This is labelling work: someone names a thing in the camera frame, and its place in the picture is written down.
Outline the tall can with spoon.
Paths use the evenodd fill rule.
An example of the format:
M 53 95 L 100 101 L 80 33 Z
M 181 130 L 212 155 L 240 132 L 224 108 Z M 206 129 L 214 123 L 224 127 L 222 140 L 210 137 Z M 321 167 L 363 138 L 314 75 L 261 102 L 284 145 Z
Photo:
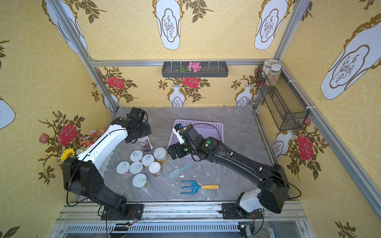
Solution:
M 148 153 L 148 152 L 152 151 L 153 145 L 152 145 L 152 143 L 151 143 L 151 141 L 150 141 L 148 136 L 144 136 L 142 138 L 139 138 L 138 142 L 139 142 L 139 145 L 140 145 L 141 149 L 145 153 Z

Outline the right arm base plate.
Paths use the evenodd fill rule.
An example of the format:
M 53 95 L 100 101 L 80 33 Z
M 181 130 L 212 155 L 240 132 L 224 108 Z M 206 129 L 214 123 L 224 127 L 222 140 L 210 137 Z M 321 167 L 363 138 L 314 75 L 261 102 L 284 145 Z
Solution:
M 263 219 L 264 214 L 262 209 L 254 210 L 249 213 L 235 203 L 222 203 L 221 211 L 223 219 L 225 220 L 238 220 L 238 219 Z

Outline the small orange can white lid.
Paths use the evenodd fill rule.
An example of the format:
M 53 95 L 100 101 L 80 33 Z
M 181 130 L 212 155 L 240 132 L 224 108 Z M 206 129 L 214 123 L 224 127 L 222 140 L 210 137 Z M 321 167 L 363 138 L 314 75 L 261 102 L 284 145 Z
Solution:
M 162 168 L 159 162 L 151 163 L 148 170 L 154 177 L 159 177 L 162 174 Z

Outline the green label can white lid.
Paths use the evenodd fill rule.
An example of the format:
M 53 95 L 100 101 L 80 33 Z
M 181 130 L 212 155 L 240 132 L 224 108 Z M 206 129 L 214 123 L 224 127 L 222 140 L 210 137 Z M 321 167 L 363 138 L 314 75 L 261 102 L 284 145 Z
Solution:
M 162 165 L 166 164 L 168 161 L 168 153 L 164 147 L 156 148 L 153 155 L 155 157 L 155 161 Z

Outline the purple plastic basket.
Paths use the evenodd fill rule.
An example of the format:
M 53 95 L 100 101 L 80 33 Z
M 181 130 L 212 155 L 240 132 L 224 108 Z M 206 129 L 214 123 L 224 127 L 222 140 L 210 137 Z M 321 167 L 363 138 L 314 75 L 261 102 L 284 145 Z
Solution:
M 174 126 L 177 124 L 181 124 L 184 127 L 193 125 L 196 131 L 204 138 L 213 137 L 224 142 L 224 125 L 222 123 L 177 119 L 174 122 Z

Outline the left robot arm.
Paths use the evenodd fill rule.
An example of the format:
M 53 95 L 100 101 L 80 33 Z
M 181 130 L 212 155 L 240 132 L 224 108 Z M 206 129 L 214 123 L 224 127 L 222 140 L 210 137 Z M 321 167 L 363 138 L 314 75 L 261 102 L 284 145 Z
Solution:
M 125 117 L 116 117 L 93 145 L 63 162 L 64 189 L 103 206 L 104 219 L 127 218 L 132 213 L 127 199 L 105 186 L 101 165 L 121 141 L 131 143 L 148 135 L 151 135 L 151 127 L 146 111 L 132 108 Z

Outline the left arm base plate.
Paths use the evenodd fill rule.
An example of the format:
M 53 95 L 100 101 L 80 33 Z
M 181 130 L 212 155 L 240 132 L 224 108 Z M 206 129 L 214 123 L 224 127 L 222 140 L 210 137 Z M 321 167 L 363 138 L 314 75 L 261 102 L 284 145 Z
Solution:
M 127 221 L 127 220 L 141 220 L 143 214 L 144 205 L 139 203 L 123 204 L 121 209 L 113 210 L 104 208 L 101 220 L 102 221 Z

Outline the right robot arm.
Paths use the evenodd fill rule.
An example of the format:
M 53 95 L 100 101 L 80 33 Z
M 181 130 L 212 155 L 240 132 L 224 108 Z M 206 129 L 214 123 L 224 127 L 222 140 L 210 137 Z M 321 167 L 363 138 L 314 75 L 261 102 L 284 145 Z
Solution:
M 264 208 L 276 214 L 282 212 L 291 184 L 281 165 L 249 159 L 214 137 L 204 138 L 193 125 L 176 124 L 173 133 L 179 141 L 167 150 L 173 160 L 190 155 L 225 166 L 256 184 L 260 190 L 257 199 Z

